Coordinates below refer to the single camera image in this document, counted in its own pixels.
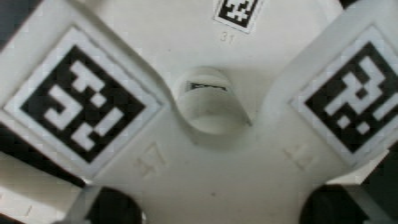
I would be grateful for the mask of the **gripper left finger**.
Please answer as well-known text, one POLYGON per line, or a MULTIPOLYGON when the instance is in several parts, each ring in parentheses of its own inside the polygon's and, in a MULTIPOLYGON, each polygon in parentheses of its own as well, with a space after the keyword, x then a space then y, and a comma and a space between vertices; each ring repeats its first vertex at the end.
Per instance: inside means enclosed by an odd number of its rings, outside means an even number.
POLYGON ((143 224, 145 218, 131 197, 113 188, 86 185, 65 217, 55 224, 143 224))

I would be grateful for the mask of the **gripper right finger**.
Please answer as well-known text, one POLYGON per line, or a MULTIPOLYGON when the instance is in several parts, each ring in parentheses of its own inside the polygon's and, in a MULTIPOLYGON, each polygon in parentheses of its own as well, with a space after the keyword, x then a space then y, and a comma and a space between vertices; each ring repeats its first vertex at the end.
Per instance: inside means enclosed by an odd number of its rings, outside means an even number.
POLYGON ((298 224, 398 224, 398 191, 369 184, 330 184, 310 192, 298 224))

